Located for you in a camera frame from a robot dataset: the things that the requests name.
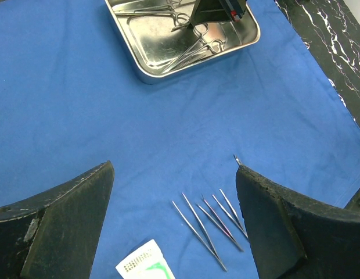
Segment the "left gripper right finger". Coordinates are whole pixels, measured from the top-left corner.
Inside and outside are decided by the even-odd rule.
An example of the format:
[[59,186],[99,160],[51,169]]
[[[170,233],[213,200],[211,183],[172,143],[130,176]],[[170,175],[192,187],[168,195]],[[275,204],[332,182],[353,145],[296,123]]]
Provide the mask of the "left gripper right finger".
[[259,278],[360,278],[360,190],[338,208],[245,165],[236,190]]

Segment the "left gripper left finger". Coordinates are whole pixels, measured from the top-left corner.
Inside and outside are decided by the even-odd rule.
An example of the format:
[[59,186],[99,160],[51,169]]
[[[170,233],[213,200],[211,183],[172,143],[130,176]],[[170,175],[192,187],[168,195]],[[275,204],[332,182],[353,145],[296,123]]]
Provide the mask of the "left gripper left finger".
[[107,161],[0,207],[0,278],[89,278],[113,182]]

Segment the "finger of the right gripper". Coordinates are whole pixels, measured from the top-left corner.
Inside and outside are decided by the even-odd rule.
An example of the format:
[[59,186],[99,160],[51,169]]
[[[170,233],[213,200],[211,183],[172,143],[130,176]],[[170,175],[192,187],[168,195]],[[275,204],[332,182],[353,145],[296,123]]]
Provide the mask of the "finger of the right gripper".
[[236,22],[246,12],[245,0],[196,1],[190,16],[192,26],[204,23]]

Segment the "steel forceps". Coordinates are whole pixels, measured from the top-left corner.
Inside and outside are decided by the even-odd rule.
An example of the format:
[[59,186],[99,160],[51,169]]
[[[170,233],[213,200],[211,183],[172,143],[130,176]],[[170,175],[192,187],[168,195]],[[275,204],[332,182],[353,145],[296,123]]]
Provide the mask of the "steel forceps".
[[226,205],[228,206],[229,210],[226,209],[226,207],[218,200],[218,198],[215,195],[212,195],[218,206],[221,208],[221,210],[227,215],[227,217],[230,219],[230,221],[240,230],[240,232],[244,235],[246,240],[249,240],[249,237],[247,235],[246,230],[244,229],[242,222],[239,219],[239,216],[235,210],[235,208],[232,206],[230,200],[224,193],[224,191],[219,188],[219,192],[221,193],[224,201],[226,202]]
[[216,211],[211,207],[211,205],[206,201],[205,198],[203,198],[203,202],[208,207],[208,210],[202,207],[199,203],[197,204],[197,207],[211,220],[211,222],[216,227],[219,228],[219,230],[235,245],[235,247],[238,248],[239,251],[244,252],[243,248],[239,245],[239,243],[229,231],[227,226],[224,224],[219,215],[217,215]]
[[176,209],[176,211],[178,212],[178,214],[180,215],[180,217],[182,218],[182,220],[185,222],[185,224],[189,227],[189,229],[191,230],[191,232],[193,233],[193,235],[201,242],[201,244],[211,253],[211,255],[213,256],[213,258],[218,262],[219,266],[221,267],[221,269],[224,272],[227,272],[227,268],[225,266],[225,264],[223,263],[223,261],[221,260],[215,246],[214,243],[204,225],[204,223],[202,222],[201,218],[199,217],[199,215],[197,214],[196,210],[194,209],[193,205],[191,204],[190,200],[188,199],[188,197],[185,195],[184,192],[181,192],[181,195],[185,201],[185,203],[187,204],[188,208],[190,209],[190,211],[192,212],[193,217],[195,218],[197,225],[200,229],[201,232],[198,232],[198,230],[195,228],[195,226],[189,221],[189,219],[184,215],[184,213],[182,212],[182,210],[179,208],[179,206],[175,203],[175,201],[171,201],[172,205],[174,206],[174,208]]

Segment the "metal instrument tray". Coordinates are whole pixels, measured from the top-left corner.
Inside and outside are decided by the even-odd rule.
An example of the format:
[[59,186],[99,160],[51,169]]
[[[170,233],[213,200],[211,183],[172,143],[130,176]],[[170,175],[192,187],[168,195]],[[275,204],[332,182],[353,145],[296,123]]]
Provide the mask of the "metal instrument tray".
[[[182,1],[177,12],[191,16],[196,1]],[[175,58],[179,57],[196,40],[197,35],[192,26],[171,32],[174,27],[172,17],[168,16],[123,16],[117,17],[113,7],[124,10],[134,10],[148,6],[166,4],[166,1],[106,1],[107,10],[114,31],[126,51],[137,75],[147,84],[154,84],[183,73],[199,68],[203,63],[220,60],[234,51],[253,45],[260,39],[261,30],[247,1],[246,12],[242,19],[236,22],[208,23],[210,28],[206,39],[211,41],[219,38],[225,41],[225,49],[212,54],[201,51],[199,55],[167,73],[163,70]]]

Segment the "steel hemostat clamp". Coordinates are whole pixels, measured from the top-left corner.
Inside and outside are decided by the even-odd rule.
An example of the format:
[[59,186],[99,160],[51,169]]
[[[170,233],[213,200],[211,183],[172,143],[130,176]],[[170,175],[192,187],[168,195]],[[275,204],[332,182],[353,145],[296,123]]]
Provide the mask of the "steel hemostat clamp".
[[234,154],[233,154],[233,157],[234,157],[236,163],[238,164],[238,166],[241,166],[242,163],[241,163],[240,159],[239,159],[236,155],[234,155]]

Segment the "white suture packet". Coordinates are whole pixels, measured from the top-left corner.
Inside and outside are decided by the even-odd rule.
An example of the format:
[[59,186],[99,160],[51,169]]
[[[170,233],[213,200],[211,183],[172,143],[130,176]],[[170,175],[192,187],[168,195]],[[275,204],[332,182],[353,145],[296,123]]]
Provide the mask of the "white suture packet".
[[175,279],[156,241],[151,239],[116,265],[124,279]]

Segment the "blue surgical drape cloth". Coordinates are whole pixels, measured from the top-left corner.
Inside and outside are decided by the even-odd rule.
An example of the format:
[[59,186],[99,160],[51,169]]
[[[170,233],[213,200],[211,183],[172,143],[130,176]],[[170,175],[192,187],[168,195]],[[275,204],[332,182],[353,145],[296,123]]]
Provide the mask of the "blue surgical drape cloth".
[[183,222],[187,202],[238,207],[239,158],[344,207],[360,188],[360,128],[273,1],[250,4],[260,40],[174,80],[142,83],[103,1],[0,3],[0,206],[111,161],[114,186],[92,278],[153,239],[176,278],[257,278],[202,217],[223,270]]

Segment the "steel surgical scissors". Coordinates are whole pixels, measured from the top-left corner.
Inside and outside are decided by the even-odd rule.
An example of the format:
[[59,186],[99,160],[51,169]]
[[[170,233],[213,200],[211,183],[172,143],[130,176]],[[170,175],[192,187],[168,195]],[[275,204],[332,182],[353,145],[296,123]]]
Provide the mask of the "steel surgical scissors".
[[124,10],[118,8],[117,5],[113,7],[113,12],[117,17],[123,16],[168,16],[172,17],[174,27],[171,32],[177,31],[190,24],[190,16],[183,12],[177,12],[175,9],[180,7],[182,1],[166,1],[166,4],[158,6],[148,6],[145,8]]

